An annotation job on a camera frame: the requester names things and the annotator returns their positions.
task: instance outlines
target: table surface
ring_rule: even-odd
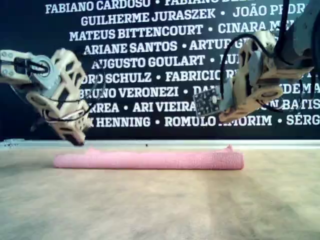
[[[241,171],[53,168],[74,151],[0,151],[1,239],[320,239],[320,150],[245,150]]]

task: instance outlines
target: rolled pink towel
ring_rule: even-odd
[[[241,170],[244,156],[231,145],[205,152],[103,152],[89,149],[85,154],[58,155],[56,168],[69,169],[186,169]]]

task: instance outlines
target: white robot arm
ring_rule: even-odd
[[[268,106],[283,95],[281,80],[291,84],[300,81],[302,85],[301,78],[309,72],[314,91],[315,74],[320,71],[319,0],[310,0],[304,13],[286,30],[288,8],[289,0],[284,0],[278,41],[267,30],[241,34],[229,44],[221,63],[220,86],[193,96],[197,116],[218,114],[222,123],[229,123],[261,107],[281,112]],[[224,79],[228,51],[241,38],[249,39],[239,51],[239,69],[234,77]]]
[[[75,146],[84,145],[85,131],[92,126],[88,118],[90,107],[80,99],[85,77],[76,55],[64,48],[51,59],[29,52],[0,50],[0,83],[24,94],[60,138]]]

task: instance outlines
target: black wall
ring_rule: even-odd
[[[141,2],[147,3],[148,7],[135,8],[118,8],[97,10],[97,4],[102,2],[116,1],[97,1],[92,0],[93,10],[80,12],[64,12],[64,13],[49,13],[46,11],[55,11],[57,8],[54,4],[64,2],[54,0],[10,0],[4,1],[4,6],[1,9],[1,38],[0,49],[12,49],[21,52],[32,52],[35,55],[51,56],[56,49],[66,48],[79,53],[84,53],[86,48],[93,45],[109,45],[111,48],[114,44],[124,44],[126,47],[122,50],[123,53],[86,55],[80,60],[87,74],[125,74],[138,73],[141,76],[142,82],[136,83],[109,83],[107,85],[109,93],[116,93],[115,97],[109,96],[103,98],[101,104],[91,113],[94,118],[95,127],[87,133],[88,139],[318,139],[319,135],[316,131],[320,123],[318,109],[320,108],[320,100],[318,93],[320,92],[319,85],[316,85],[315,99],[309,100],[310,93],[305,97],[303,110],[299,114],[293,113],[272,113],[261,109],[245,117],[239,121],[233,122],[230,125],[224,126],[219,124],[218,119],[211,118],[208,126],[207,120],[204,119],[202,126],[178,126],[182,117],[194,117],[195,112],[191,108],[190,111],[159,111],[157,104],[161,102],[187,102],[189,105],[192,102],[194,89],[203,89],[205,87],[216,86],[219,81],[219,66],[221,55],[224,53],[224,48],[230,40],[239,33],[233,29],[234,25],[240,26],[241,32],[254,32],[256,29],[252,26],[258,26],[260,29],[270,29],[277,32],[276,21],[281,18],[281,2],[279,0],[212,0],[210,3],[205,0],[130,0],[136,2],[139,6]],[[182,4],[184,2],[195,2],[195,4]],[[290,6],[289,19],[294,20],[301,14],[303,7],[308,3],[307,0],[292,0]],[[215,9],[211,12],[211,18],[208,18],[207,10]],[[249,16],[236,17],[237,9],[249,9]],[[193,10],[193,15],[197,19],[186,20],[167,20],[167,21],[152,21],[153,17],[158,16],[155,12],[166,12],[165,16],[179,17],[185,10]],[[107,20],[110,15],[117,15],[119,21],[126,19],[134,20],[134,16],[138,13],[144,13],[144,18],[140,16],[140,21],[135,23],[119,23],[105,25],[86,25],[82,26],[82,17],[89,16],[105,16]],[[177,26],[189,26],[189,34],[187,35],[165,35],[151,36],[152,27],[166,27],[172,30],[177,29]],[[132,31],[139,29],[144,35],[136,32],[134,37],[131,33],[126,37],[122,37],[122,31]],[[99,31],[108,30],[108,39],[98,39],[99,35],[92,35],[93,40],[81,39],[82,31]],[[195,49],[193,43],[197,43],[199,48],[199,40],[205,40],[208,49]],[[153,52],[137,52],[143,51],[142,48],[136,48],[143,43],[160,42],[159,51],[154,48]],[[230,54],[237,54],[241,41],[237,47],[234,47]],[[177,57],[178,61],[189,56],[196,56],[196,65],[180,65],[180,66],[153,66],[152,59],[163,57]],[[140,66],[131,67],[114,67],[109,65],[106,69],[93,69],[93,63],[96,59],[130,59],[139,58]],[[230,73],[237,69],[237,64],[227,64],[226,68]],[[218,74],[213,74],[210,80],[197,81],[171,81],[169,72],[181,71],[218,71]],[[90,89],[92,84],[86,83],[83,89]],[[132,97],[122,96],[122,93],[131,93],[133,88],[143,89],[146,93],[147,88],[154,87],[170,87],[177,89],[176,92],[165,91],[171,96],[163,94],[161,97]],[[310,90],[310,78],[304,78],[304,87]],[[299,88],[296,86],[285,85],[284,106],[285,109],[296,108],[299,97]],[[111,105],[117,104],[119,112],[106,112],[104,103]],[[153,106],[153,111],[149,112],[133,112],[134,107],[141,106],[141,103],[148,103],[148,106]],[[275,102],[275,105],[280,105],[281,101]],[[35,132],[30,132],[32,123],[36,120],[37,114],[33,108],[24,104],[8,87],[1,85],[0,88],[0,107],[1,107],[1,126],[2,136],[4,138],[26,138],[26,139],[57,139],[55,133],[48,126],[41,126]],[[140,127],[112,127],[111,123],[115,118],[144,118],[145,126]],[[104,126],[99,125],[99,121],[104,121]],[[170,126],[170,123],[176,123],[175,126]]]

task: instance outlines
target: black backdrop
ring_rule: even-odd
[[[255,27],[258,27],[277,32],[276,23],[281,18],[282,1],[92,0],[81,2],[88,9],[78,12],[69,12],[78,8],[72,8],[72,2],[63,4],[66,3],[64,0],[2,2],[0,49],[47,56],[59,48],[86,52],[87,55],[80,59],[89,75],[88,81],[83,84],[83,93],[92,87],[89,80],[93,79],[94,74],[107,74],[106,93],[109,96],[105,94],[100,105],[90,114],[94,119],[94,128],[87,133],[87,139],[318,139],[318,84],[315,99],[309,100],[308,93],[302,110],[296,115],[260,109],[232,124],[221,125],[214,117],[197,121],[191,105],[194,91],[219,83],[221,55],[227,41],[239,34],[238,31],[254,32],[257,30]],[[113,5],[115,2],[134,3],[136,7]],[[289,20],[292,23],[308,1],[290,2]],[[241,10],[242,16],[237,15],[238,10]],[[97,24],[96,21],[95,24],[91,22],[94,25],[89,25],[89,16],[104,16],[105,24]],[[159,32],[155,29],[161,29],[163,35],[157,36]],[[153,44],[153,51],[146,49],[144,43]],[[230,63],[226,65],[230,74],[237,69],[237,63],[232,64],[235,60],[232,54],[237,54],[241,43],[239,41],[230,52]],[[112,49],[115,44],[123,46],[119,53],[116,53],[119,49]],[[101,45],[101,48],[93,50],[94,45]],[[183,64],[160,66],[167,57],[177,57],[178,62]],[[191,58],[196,58],[196,61],[190,61]],[[96,59],[104,59],[102,63],[108,63],[104,72],[94,69]],[[115,60],[120,62],[123,59],[131,59],[131,65],[113,64]],[[193,77],[193,80],[178,81],[183,80],[186,73],[192,74],[195,71],[204,74],[205,78]],[[140,82],[119,83],[118,74],[122,74],[123,79],[129,73],[140,76],[135,78]],[[283,87],[285,109],[296,108],[295,99],[298,99],[299,88],[297,85],[286,84]],[[304,87],[310,90],[308,76],[304,78]],[[160,96],[147,97],[155,91],[159,91]],[[143,103],[148,106],[148,112],[142,111]],[[174,111],[173,107],[177,104],[189,107]],[[281,102],[276,101],[274,104],[277,106]],[[48,126],[30,132],[37,114],[4,84],[0,88],[0,107],[0,128],[4,138],[57,139]],[[129,117],[135,121],[130,126],[121,126],[121,122]]]

